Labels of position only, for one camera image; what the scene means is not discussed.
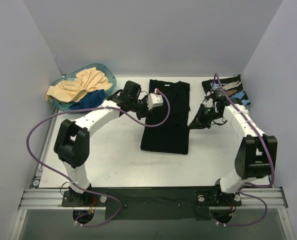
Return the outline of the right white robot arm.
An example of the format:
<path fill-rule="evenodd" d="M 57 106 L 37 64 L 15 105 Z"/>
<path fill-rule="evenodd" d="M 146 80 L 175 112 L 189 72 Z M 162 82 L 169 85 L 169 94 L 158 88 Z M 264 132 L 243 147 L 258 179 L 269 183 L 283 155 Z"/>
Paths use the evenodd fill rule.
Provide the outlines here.
<path fill-rule="evenodd" d="M 253 181 L 275 178 L 278 140 L 264 133 L 249 116 L 247 108 L 238 100 L 225 97 L 213 99 L 212 106 L 201 103 L 190 130 L 210 129 L 218 119 L 224 119 L 241 138 L 234 160 L 234 169 L 218 181 L 219 188 L 212 191 L 214 203 L 223 205 L 245 186 L 255 186 Z"/>

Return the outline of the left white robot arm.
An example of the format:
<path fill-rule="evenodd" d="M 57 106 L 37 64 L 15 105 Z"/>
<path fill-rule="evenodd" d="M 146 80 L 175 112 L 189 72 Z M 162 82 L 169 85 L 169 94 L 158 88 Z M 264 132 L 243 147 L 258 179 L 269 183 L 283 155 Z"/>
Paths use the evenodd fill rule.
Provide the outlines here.
<path fill-rule="evenodd" d="M 67 176 L 72 180 L 69 188 L 74 192 L 73 200 L 80 206 L 90 203 L 92 194 L 85 162 L 90 155 L 90 138 L 108 122 L 120 117 L 124 112 L 134 112 L 140 120 L 147 117 L 154 108 L 162 106 L 163 97 L 155 89 L 152 93 L 139 98 L 141 85 L 127 81 L 123 89 L 117 90 L 99 106 L 75 120 L 64 120 L 59 128 L 54 152 L 63 162 Z"/>

